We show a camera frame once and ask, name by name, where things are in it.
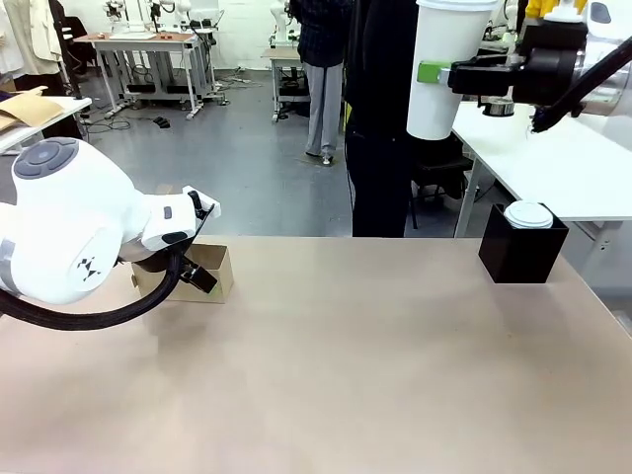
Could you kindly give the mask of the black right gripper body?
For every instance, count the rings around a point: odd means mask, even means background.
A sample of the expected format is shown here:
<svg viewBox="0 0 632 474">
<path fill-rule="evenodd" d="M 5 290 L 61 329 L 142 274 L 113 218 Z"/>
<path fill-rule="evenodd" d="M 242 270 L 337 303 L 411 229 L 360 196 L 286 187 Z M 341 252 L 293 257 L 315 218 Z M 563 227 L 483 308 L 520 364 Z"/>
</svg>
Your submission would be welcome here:
<svg viewBox="0 0 632 474">
<path fill-rule="evenodd" d="M 513 101 L 552 106 L 571 86 L 587 34 L 585 23 L 524 23 L 515 50 L 524 62 L 515 76 Z"/>
</svg>

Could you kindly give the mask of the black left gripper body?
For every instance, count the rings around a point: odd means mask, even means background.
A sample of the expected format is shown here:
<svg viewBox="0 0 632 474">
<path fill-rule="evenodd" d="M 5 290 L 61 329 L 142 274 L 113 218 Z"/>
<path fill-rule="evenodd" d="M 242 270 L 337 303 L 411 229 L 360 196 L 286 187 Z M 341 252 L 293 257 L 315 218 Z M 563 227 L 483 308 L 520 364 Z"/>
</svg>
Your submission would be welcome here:
<svg viewBox="0 0 632 474">
<path fill-rule="evenodd" d="M 172 251 L 162 249 L 150 251 L 140 241 L 124 243 L 118 253 L 122 262 L 133 263 L 146 272 L 164 272 L 169 268 Z"/>
</svg>

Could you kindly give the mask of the tall white paper cup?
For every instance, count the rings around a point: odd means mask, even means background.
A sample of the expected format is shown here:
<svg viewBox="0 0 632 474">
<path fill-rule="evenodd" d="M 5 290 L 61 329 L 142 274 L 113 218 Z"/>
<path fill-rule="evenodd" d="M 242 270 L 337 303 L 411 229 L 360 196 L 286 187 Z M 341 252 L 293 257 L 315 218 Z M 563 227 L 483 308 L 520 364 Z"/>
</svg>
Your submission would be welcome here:
<svg viewBox="0 0 632 474">
<path fill-rule="evenodd" d="M 477 54 L 500 0 L 417 0 L 407 132 L 422 140 L 449 137 L 462 100 L 447 86 L 451 64 Z"/>
</svg>

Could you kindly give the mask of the brown cardboard cup carrier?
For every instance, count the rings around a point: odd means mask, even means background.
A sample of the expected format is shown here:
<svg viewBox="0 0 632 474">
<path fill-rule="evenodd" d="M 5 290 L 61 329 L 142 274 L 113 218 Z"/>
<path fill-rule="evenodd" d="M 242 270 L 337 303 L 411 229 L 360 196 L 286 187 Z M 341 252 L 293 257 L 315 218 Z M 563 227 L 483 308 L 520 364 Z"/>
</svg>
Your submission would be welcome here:
<svg viewBox="0 0 632 474">
<path fill-rule="evenodd" d="M 205 292 L 194 284 L 180 281 L 169 295 L 169 301 L 224 303 L 232 288 L 234 278 L 228 248 L 221 245 L 193 244 L 186 256 L 216 279 L 211 292 Z M 149 294 L 163 279 L 165 272 L 150 273 L 137 264 L 132 266 L 132 282 L 139 294 Z"/>
</svg>

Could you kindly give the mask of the round silver metal tin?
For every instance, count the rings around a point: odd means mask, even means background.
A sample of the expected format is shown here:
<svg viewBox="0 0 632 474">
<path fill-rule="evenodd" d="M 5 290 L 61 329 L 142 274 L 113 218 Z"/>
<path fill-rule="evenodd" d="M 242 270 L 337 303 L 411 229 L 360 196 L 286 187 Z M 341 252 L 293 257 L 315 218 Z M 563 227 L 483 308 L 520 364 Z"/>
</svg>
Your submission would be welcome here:
<svg viewBox="0 0 632 474">
<path fill-rule="evenodd" d="M 514 115 L 514 102 L 509 98 L 489 97 L 480 100 L 478 107 L 483 109 L 486 117 L 507 118 Z"/>
</svg>

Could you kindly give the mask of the black office chair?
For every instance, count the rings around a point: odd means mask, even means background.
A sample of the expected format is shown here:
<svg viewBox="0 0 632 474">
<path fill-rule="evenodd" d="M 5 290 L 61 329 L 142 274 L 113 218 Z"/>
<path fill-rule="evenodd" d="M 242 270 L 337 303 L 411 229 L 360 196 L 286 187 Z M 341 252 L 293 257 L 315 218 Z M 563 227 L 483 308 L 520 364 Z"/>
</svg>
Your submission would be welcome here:
<svg viewBox="0 0 632 474">
<path fill-rule="evenodd" d="M 465 173 L 472 167 L 473 161 L 463 152 L 463 142 L 454 133 L 442 140 L 422 140 L 413 165 L 413 181 L 420 188 L 435 186 L 437 195 L 443 192 L 459 200 L 467 188 Z"/>
</svg>

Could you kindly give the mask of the large white side table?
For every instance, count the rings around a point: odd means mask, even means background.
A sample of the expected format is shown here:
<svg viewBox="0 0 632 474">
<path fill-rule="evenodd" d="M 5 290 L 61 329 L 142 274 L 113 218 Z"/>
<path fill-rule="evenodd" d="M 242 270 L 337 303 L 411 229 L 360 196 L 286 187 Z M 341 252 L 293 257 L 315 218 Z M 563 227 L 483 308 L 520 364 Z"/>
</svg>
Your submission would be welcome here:
<svg viewBox="0 0 632 474">
<path fill-rule="evenodd" d="M 508 118 L 460 105 L 455 134 L 514 198 L 538 201 L 566 221 L 632 221 L 632 152 L 574 118 L 533 133 L 533 109 Z"/>
</svg>

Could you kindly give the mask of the person in black hoodie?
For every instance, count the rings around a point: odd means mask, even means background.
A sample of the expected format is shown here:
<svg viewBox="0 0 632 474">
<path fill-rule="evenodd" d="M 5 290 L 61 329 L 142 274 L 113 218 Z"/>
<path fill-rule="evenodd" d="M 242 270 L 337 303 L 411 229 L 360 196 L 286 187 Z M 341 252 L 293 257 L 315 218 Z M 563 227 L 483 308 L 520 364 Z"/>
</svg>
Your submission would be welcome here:
<svg viewBox="0 0 632 474">
<path fill-rule="evenodd" d="M 346 61 L 347 168 L 355 191 L 353 235 L 404 236 L 411 190 L 406 132 L 419 6 L 355 0 Z"/>
</svg>

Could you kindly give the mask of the person in plaid shirt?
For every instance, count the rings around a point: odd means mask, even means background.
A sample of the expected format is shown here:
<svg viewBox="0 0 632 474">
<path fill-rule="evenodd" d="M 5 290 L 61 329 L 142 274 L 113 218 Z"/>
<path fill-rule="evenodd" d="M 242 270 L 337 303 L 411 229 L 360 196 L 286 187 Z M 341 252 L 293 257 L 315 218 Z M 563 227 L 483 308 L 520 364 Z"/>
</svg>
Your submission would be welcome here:
<svg viewBox="0 0 632 474">
<path fill-rule="evenodd" d="M 332 164 L 341 118 L 343 71 L 353 0 L 289 0 L 300 25 L 298 55 L 310 95 L 305 153 Z"/>
</svg>

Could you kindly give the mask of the white table with cardboard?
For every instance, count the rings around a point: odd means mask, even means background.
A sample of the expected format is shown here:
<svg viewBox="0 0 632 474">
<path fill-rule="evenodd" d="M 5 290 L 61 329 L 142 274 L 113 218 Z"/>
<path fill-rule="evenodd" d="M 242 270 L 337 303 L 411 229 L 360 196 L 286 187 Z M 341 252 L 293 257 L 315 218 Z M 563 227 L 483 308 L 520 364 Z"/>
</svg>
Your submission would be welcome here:
<svg viewBox="0 0 632 474">
<path fill-rule="evenodd" d="M 7 128 L 0 131 L 0 155 L 11 154 L 17 149 L 21 149 L 22 145 L 28 142 L 30 139 L 40 135 L 46 128 L 57 124 L 63 119 L 74 116 L 83 109 L 92 104 L 92 100 L 87 99 L 73 99 L 70 97 L 47 97 L 50 100 L 58 103 L 63 108 L 63 113 L 53 118 L 44 125 L 36 127 L 28 127 L 25 125 L 18 125 L 11 128 Z"/>
</svg>

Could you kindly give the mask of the black square box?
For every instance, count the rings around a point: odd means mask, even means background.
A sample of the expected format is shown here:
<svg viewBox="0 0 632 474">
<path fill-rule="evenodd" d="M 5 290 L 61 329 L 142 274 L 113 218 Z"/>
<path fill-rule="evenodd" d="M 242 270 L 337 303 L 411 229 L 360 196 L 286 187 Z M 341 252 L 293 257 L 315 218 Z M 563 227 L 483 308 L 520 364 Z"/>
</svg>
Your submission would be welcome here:
<svg viewBox="0 0 632 474">
<path fill-rule="evenodd" d="M 561 253 L 569 228 L 555 214 L 541 229 L 514 227 L 506 206 L 491 208 L 478 256 L 494 283 L 545 283 Z"/>
</svg>

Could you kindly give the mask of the flat brown cardboard sheets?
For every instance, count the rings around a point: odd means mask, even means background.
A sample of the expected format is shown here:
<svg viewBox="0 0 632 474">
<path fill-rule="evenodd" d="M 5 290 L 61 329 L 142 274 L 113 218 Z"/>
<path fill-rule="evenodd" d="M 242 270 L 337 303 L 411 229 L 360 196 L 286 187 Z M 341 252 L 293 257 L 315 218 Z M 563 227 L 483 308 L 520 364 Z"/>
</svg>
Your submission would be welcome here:
<svg viewBox="0 0 632 474">
<path fill-rule="evenodd" d="M 44 125 L 62 113 L 63 108 L 40 91 L 16 93 L 0 101 L 0 131 L 18 125 Z"/>
</svg>

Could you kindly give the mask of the small wood-top table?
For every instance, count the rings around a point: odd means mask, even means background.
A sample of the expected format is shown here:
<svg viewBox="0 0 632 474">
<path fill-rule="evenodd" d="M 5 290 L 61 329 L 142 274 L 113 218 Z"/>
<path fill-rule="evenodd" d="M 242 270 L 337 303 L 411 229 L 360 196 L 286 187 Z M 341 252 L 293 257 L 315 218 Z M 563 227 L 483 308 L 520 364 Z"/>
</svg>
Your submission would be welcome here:
<svg viewBox="0 0 632 474">
<path fill-rule="evenodd" d="M 272 121 L 287 117 L 294 104 L 310 101 L 308 81 L 295 47 L 276 46 L 267 48 L 263 59 L 270 62 L 273 84 Z"/>
</svg>

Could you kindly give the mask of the dark garment on chair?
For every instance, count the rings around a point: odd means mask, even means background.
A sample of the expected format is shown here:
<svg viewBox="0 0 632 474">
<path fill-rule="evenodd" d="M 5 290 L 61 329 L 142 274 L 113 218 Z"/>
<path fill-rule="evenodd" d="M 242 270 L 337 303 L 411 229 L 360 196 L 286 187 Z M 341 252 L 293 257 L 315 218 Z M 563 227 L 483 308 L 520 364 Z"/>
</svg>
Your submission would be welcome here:
<svg viewBox="0 0 632 474">
<path fill-rule="evenodd" d="M 68 93 L 80 99 L 79 84 L 98 66 L 97 52 L 90 42 L 80 41 L 87 35 L 78 17 L 67 17 L 60 0 L 47 0 L 61 48 L 61 65 Z"/>
</svg>

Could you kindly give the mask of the hanging white coats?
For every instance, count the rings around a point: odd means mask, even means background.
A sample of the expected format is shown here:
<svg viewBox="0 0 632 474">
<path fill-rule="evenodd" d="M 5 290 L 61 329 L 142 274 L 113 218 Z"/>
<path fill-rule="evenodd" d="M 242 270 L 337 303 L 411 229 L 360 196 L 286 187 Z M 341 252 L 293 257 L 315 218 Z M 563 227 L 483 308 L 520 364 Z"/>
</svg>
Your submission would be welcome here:
<svg viewBox="0 0 632 474">
<path fill-rule="evenodd" d="M 57 74 L 61 60 L 48 0 L 0 0 L 0 74 Z"/>
</svg>

